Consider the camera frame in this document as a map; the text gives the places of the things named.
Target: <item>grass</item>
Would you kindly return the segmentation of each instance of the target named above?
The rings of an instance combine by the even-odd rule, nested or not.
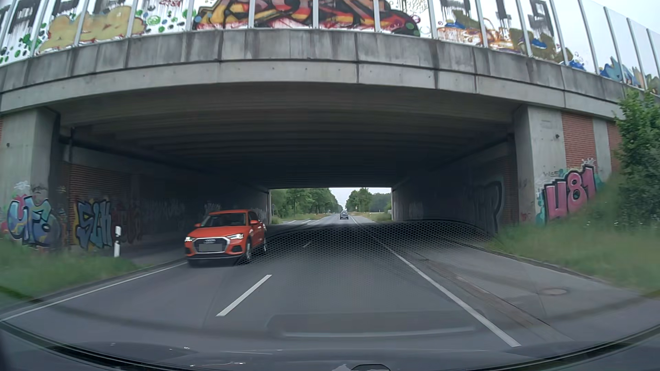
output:
[[[0,238],[0,308],[138,268],[122,258],[40,253]]]
[[[660,289],[660,224],[635,230],[620,226],[616,219],[619,181],[611,179],[594,200],[564,220],[504,228],[489,247],[623,287]]]
[[[352,211],[350,213],[355,217],[365,217],[371,219],[374,222],[390,222],[392,221],[392,215],[390,213],[359,213],[357,211]]]

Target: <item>pink graffiti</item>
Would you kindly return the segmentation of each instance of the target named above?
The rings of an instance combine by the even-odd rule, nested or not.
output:
[[[581,172],[571,170],[563,180],[555,180],[543,190],[548,220],[564,218],[584,206],[596,195],[593,166],[585,165]]]

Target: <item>glass panel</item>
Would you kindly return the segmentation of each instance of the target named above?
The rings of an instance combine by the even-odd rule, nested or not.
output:
[[[319,27],[374,30],[372,0],[319,0]]]
[[[64,50],[73,45],[83,5],[82,0],[48,0],[37,37],[37,54]]]
[[[481,0],[488,47],[522,54],[525,41],[515,0]]]
[[[38,22],[37,16],[41,7],[46,6],[39,0],[19,1],[14,9],[13,17],[9,20],[8,32],[0,48],[2,64],[20,61],[30,56],[32,50],[32,29]]]
[[[654,93],[658,94],[660,91],[660,81],[658,80],[658,69],[655,65],[655,57],[651,49],[651,41],[649,34],[646,33],[646,27],[635,22],[631,22],[632,32],[637,41],[637,48],[640,50],[640,63],[644,70],[645,76],[642,78],[641,74],[638,77],[644,88],[650,88]]]
[[[599,63],[597,72],[601,76],[621,81],[620,77],[617,78],[619,75],[618,61],[616,60],[614,42],[612,41],[610,28],[607,25],[607,17],[605,16],[603,6],[592,0],[582,0],[582,3],[584,4],[584,11],[587,15],[589,30],[591,31],[593,48]]]
[[[312,0],[257,0],[255,6],[254,27],[311,28],[314,22]],[[241,22],[240,26],[246,27],[248,25],[248,2],[242,4],[240,8],[236,8],[235,17],[245,17],[244,23]]]
[[[660,53],[660,34],[651,31],[651,42],[653,42],[653,45],[655,46],[655,53],[656,54]],[[649,88],[652,89],[654,93],[660,94],[660,81],[658,80],[657,69],[654,71],[648,71],[646,68],[647,67],[645,64],[644,73],[646,73],[647,78],[649,74],[655,76],[654,78],[651,79],[651,81],[648,82]]]
[[[126,36],[133,0],[91,0],[82,21],[80,45],[119,40]],[[135,17],[132,34],[142,34],[145,23]]]
[[[520,3],[523,7],[524,20],[527,23],[532,55],[555,63],[564,62],[550,2],[547,0],[521,0]]]
[[[481,45],[481,25],[475,0],[440,0],[434,3],[438,38],[462,44]]]
[[[568,65],[576,69],[596,72],[587,28],[582,20],[578,0],[559,0],[554,2],[554,6],[564,37]]]
[[[642,83],[644,79],[640,72],[640,62],[637,60],[635,45],[632,43],[628,20],[623,15],[611,9],[610,19],[612,21],[612,28],[614,29],[614,36],[616,36],[619,55],[621,56],[621,66],[623,67],[625,82],[628,85],[643,88]]]
[[[185,31],[189,0],[139,0],[135,9],[133,35]]]
[[[388,34],[431,37],[426,0],[380,0],[380,28]]]

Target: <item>tree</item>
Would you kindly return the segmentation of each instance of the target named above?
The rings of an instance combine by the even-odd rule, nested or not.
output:
[[[616,118],[624,177],[620,213],[628,225],[647,224],[660,213],[660,106],[650,93],[640,99],[631,90],[620,107],[625,117]]]
[[[352,191],[346,200],[346,210],[360,212],[369,211],[372,196],[373,195],[367,188],[360,188],[359,190]]]
[[[341,211],[329,188],[292,188],[271,190],[274,214],[286,218],[296,214]]]
[[[369,211],[372,213],[383,212],[387,210],[387,204],[390,202],[390,193],[374,193]]]

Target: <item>metal post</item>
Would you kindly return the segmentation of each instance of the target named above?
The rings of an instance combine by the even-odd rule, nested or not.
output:
[[[76,30],[76,36],[73,39],[73,47],[77,47],[81,41],[81,32],[83,31],[84,18],[87,15],[87,7],[89,6],[89,0],[84,0],[82,4],[81,15],[78,17],[78,30]]]
[[[140,0],[133,0],[133,6],[131,7],[131,14],[128,17],[128,25],[126,26],[126,35],[124,38],[133,37],[133,23],[135,22],[135,11],[137,10],[137,5]]]
[[[35,22],[32,24],[32,35],[30,35],[30,41],[32,42],[32,49],[30,50],[30,57],[34,57],[34,53],[37,50],[37,38],[39,37],[39,30],[41,29],[41,23],[44,21],[44,14],[46,13],[46,8],[48,8],[48,2],[42,1],[44,5],[39,9],[39,14],[34,19]]]
[[[479,18],[479,25],[481,26],[481,46],[488,47],[488,33],[486,32],[486,23],[484,22],[484,13],[481,11],[481,0],[475,0],[477,5],[477,17]]]
[[[568,52],[566,51],[566,44],[564,44],[564,35],[562,34],[562,27],[559,25],[557,8],[554,7],[554,0],[550,0],[550,8],[552,9],[552,17],[554,18],[555,27],[557,27],[557,35],[559,36],[559,45],[562,48],[562,54],[564,55],[564,65],[568,66]]]
[[[247,27],[254,28],[254,12],[257,6],[256,0],[249,0],[249,9],[247,10]]]
[[[380,29],[380,1],[374,0],[374,31],[381,32]]]
[[[3,25],[2,35],[0,36],[0,48],[5,42],[5,36],[9,33],[9,25],[11,24],[12,18],[14,18],[14,12],[16,11],[16,5],[18,5],[18,0],[12,1],[7,11],[7,16],[5,17],[5,24]]]
[[[591,57],[593,58],[595,71],[597,75],[600,75],[598,58],[596,57],[596,49],[593,46],[593,39],[591,38],[591,29],[589,29],[589,21],[587,20],[587,13],[584,11],[584,4],[582,4],[582,0],[577,0],[577,3],[579,5],[579,11],[582,13],[582,21],[584,21],[584,28],[587,31],[587,39],[589,40],[589,49],[591,50]]]
[[[642,73],[642,84],[641,88],[646,89],[646,74],[644,73],[644,64],[642,63],[642,57],[640,56],[640,49],[637,47],[637,38],[635,37],[635,32],[632,30],[632,21],[630,18],[626,17],[628,21],[628,28],[630,29],[630,37],[632,37],[632,45],[635,47],[635,54],[637,55],[637,63],[640,65],[640,72]]]
[[[319,28],[319,0],[312,1],[312,27]]]
[[[431,38],[438,38],[438,21],[436,20],[436,9],[433,8],[433,0],[428,1],[428,17],[431,22]]]
[[[651,44],[651,51],[653,52],[653,58],[655,59],[655,68],[658,71],[658,77],[660,77],[660,59],[658,59],[658,53],[655,50],[655,44],[653,43],[653,37],[651,36],[651,30],[646,29],[646,34],[649,35],[649,43]]]
[[[185,30],[193,30],[193,10],[195,9],[195,1],[188,0],[188,11],[185,14]]]
[[[525,22],[525,17],[523,14],[523,6],[520,3],[520,0],[515,0],[515,5],[518,7],[518,17],[520,18],[520,28],[523,30],[523,38],[525,38],[525,47],[527,48],[527,56],[533,57],[532,45],[529,42],[529,35],[527,34],[527,23]]]
[[[612,20],[610,19],[610,9],[603,7],[605,10],[605,18],[607,18],[607,25],[610,27],[610,33],[612,34],[612,41],[614,42],[614,52],[616,53],[616,60],[619,64],[619,74],[621,75],[621,82],[626,83],[626,77],[623,75],[623,62],[621,62],[621,53],[618,50],[618,43],[616,42],[616,36],[614,35],[614,27],[612,27]]]

